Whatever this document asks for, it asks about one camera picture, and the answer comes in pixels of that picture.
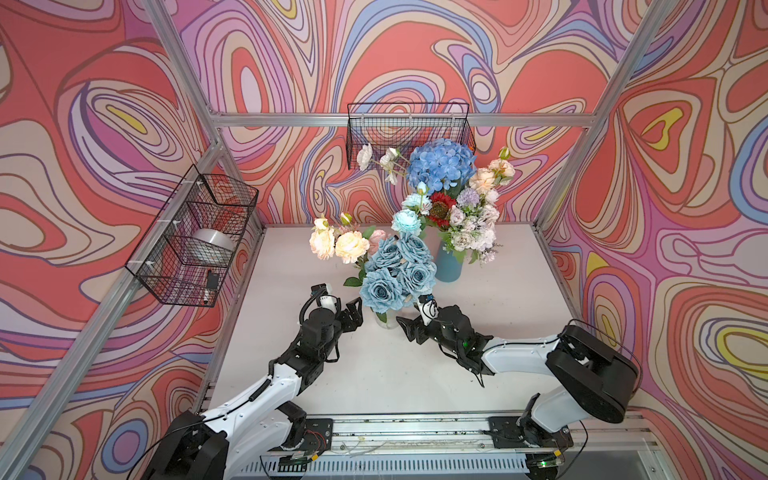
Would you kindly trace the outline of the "cream rose spray stem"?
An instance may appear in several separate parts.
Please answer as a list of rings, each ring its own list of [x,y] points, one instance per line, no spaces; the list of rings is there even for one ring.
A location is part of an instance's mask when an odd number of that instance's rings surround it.
[[[492,160],[487,167],[479,168],[469,179],[469,187],[480,195],[487,195],[497,187],[511,183],[516,170],[510,163],[510,159],[510,149],[501,148],[495,160]]]

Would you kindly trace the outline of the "clear glass cup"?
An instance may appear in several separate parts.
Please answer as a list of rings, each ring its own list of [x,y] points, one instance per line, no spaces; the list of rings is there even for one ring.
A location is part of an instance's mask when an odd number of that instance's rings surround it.
[[[377,324],[384,329],[392,330],[399,328],[397,317],[401,314],[400,310],[387,310],[384,313],[375,312]]]

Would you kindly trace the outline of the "purple and pink mixed bouquet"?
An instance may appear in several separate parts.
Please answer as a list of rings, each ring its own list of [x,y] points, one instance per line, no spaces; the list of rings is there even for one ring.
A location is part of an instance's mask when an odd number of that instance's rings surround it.
[[[464,188],[457,196],[457,205],[462,209],[474,209],[480,205],[481,195],[470,187]]]

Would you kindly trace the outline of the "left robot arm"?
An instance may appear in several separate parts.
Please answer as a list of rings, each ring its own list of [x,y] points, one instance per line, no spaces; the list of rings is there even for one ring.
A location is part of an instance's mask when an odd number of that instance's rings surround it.
[[[339,360],[338,342],[363,324],[362,300],[323,289],[299,313],[299,331],[262,379],[202,414],[184,412],[148,451],[142,479],[230,479],[253,457],[303,442],[306,412],[293,400]]]

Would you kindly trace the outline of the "red gerbera flower stem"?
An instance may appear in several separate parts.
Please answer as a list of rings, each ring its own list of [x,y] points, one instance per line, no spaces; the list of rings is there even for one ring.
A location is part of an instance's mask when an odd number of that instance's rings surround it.
[[[447,230],[450,227],[450,215],[457,201],[450,195],[442,192],[433,192],[429,200],[431,206],[427,213],[427,219],[441,230]]]

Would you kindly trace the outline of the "peach rose spray stem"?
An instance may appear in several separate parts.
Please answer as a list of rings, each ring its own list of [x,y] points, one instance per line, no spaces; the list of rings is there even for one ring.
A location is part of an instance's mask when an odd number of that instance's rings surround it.
[[[344,281],[346,287],[361,287],[366,276],[366,264],[374,253],[374,228],[361,230],[350,213],[342,212],[339,221],[320,216],[314,219],[309,237],[311,252],[320,260],[340,259],[354,266],[358,273]]]

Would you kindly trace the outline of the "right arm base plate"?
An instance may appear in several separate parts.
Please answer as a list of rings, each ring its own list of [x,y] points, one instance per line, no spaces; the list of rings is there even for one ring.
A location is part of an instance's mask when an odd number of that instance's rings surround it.
[[[492,416],[484,435],[490,436],[497,449],[533,448],[565,451],[574,445],[570,431],[563,427],[552,433],[533,420],[519,416]]]

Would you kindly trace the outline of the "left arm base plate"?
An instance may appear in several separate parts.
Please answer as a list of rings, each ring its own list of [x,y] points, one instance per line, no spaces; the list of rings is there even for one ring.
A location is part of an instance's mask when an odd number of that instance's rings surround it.
[[[323,453],[332,447],[334,421],[331,418],[309,418],[294,422],[283,444],[285,450]]]

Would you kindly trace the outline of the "light aqua rose stem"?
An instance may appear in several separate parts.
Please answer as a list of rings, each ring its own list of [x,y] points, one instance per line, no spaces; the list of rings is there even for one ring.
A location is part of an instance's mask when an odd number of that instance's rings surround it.
[[[399,235],[419,237],[426,224],[426,216],[432,207],[428,188],[424,182],[419,182],[414,193],[409,194],[402,202],[401,209],[393,215],[391,228]]]

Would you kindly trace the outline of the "bright blue hydrangea stem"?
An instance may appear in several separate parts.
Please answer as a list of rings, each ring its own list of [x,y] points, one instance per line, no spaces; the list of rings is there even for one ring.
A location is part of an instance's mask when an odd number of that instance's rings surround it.
[[[467,145],[450,139],[437,139],[416,147],[406,168],[406,180],[412,187],[423,185],[428,194],[447,193],[463,187],[475,173],[475,152]]]

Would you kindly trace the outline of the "white poppy flower stem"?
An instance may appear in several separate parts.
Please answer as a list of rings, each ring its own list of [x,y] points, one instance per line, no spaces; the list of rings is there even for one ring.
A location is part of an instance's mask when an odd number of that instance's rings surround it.
[[[394,147],[386,147],[381,155],[376,155],[370,143],[364,144],[357,152],[354,164],[360,171],[365,171],[371,166],[378,167],[384,173],[385,182],[391,185],[410,181],[410,161]]]

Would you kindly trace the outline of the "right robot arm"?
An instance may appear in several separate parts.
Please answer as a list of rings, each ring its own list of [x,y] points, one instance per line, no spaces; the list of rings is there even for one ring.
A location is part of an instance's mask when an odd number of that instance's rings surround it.
[[[478,381],[512,372],[558,381],[554,389],[533,395],[517,418],[523,442],[541,445],[570,424],[588,418],[609,424],[624,421],[640,370],[575,320],[554,335],[511,340],[477,332],[456,305],[439,307],[433,298],[423,296],[418,310],[414,319],[396,318],[408,341],[419,345],[434,341]]]

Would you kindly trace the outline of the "pink peony flower stem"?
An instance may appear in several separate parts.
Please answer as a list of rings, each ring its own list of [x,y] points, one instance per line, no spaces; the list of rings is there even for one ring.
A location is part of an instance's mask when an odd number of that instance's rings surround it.
[[[373,256],[379,249],[380,243],[387,239],[387,233],[384,230],[376,229],[368,238],[369,249],[368,255]]]

